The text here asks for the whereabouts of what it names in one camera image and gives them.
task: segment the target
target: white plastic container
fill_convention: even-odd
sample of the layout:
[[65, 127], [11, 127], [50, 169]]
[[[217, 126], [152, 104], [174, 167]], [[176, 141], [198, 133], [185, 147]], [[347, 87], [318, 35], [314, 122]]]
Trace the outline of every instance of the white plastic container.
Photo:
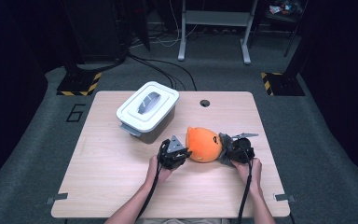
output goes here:
[[147, 82], [117, 110], [120, 128], [147, 144], [153, 143], [174, 117], [179, 92]]

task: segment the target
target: gray carpet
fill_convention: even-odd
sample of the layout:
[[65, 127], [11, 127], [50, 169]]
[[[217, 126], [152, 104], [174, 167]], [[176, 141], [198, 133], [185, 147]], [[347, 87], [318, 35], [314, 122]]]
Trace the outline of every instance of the gray carpet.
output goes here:
[[[131, 53], [183, 66], [193, 76], [198, 91], [251, 92], [283, 187], [296, 197], [296, 202], [290, 204], [296, 223], [358, 223], [358, 167], [329, 132], [301, 76], [297, 79], [306, 96], [268, 96], [260, 76], [262, 72], [283, 72], [299, 38], [284, 58], [287, 38], [259, 35], [250, 49], [251, 65], [242, 61], [240, 38], [200, 35], [187, 42], [186, 60], [182, 63], [177, 62], [179, 43], [170, 48], [152, 44], [150, 52], [141, 46], [131, 49]], [[188, 74], [180, 68], [153, 64], [178, 77], [188, 91], [194, 90]], [[51, 216], [51, 205], [45, 201], [58, 192], [95, 95], [56, 95], [64, 75], [63, 68], [46, 74], [45, 99], [0, 171], [0, 223], [63, 223]], [[128, 58], [122, 65], [103, 72], [96, 91], [136, 91], [150, 80], [171, 85], [162, 74]], [[179, 82], [177, 90], [183, 90]], [[74, 104], [84, 104], [77, 108], [84, 114], [79, 122], [65, 122]], [[292, 223], [290, 217], [276, 220]], [[104, 219], [69, 220], [103, 222]]]

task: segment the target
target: yellow and black tape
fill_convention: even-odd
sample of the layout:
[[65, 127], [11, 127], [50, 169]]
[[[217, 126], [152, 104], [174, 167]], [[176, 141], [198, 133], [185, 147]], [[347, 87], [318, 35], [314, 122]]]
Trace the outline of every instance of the yellow and black tape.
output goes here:
[[92, 95], [95, 88], [97, 88], [98, 81], [100, 80], [101, 73], [95, 75], [92, 80], [91, 85], [87, 91], [57, 91], [57, 95], [66, 95], [66, 96], [74, 96], [74, 95]]
[[272, 91], [271, 84], [269, 83], [268, 76], [281, 76], [282, 73], [261, 73], [261, 78], [263, 78], [264, 87], [266, 88], [268, 95], [274, 95], [274, 92]]

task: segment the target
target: human hand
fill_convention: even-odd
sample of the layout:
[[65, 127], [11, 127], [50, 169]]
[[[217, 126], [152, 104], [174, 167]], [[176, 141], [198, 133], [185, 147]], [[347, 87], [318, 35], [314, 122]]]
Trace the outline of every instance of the human hand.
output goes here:
[[[145, 184], [148, 185], [149, 187], [153, 185], [156, 176], [157, 166], [158, 166], [158, 159], [157, 156], [155, 155], [152, 158], [150, 158], [149, 168], [147, 169]], [[158, 185], [164, 183], [165, 180], [172, 174], [174, 170], [176, 169], [168, 170], [162, 167], [158, 175]]]
[[[246, 184], [249, 175], [249, 164], [243, 164], [237, 161], [231, 161], [235, 167], [237, 167], [238, 173], [240, 174], [240, 178], [243, 183]], [[262, 170], [262, 163], [260, 159], [253, 158], [252, 159], [252, 182], [250, 186], [251, 194], [254, 193], [261, 193], [262, 190], [260, 188], [260, 179], [261, 179], [261, 170]]]

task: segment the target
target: orange object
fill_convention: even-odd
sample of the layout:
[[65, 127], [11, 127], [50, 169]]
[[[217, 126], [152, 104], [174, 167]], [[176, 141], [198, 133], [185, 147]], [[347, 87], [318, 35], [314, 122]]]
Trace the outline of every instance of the orange object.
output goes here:
[[186, 147], [193, 153], [190, 158], [194, 161], [214, 161], [222, 152], [222, 143], [217, 133], [205, 128], [187, 128]]

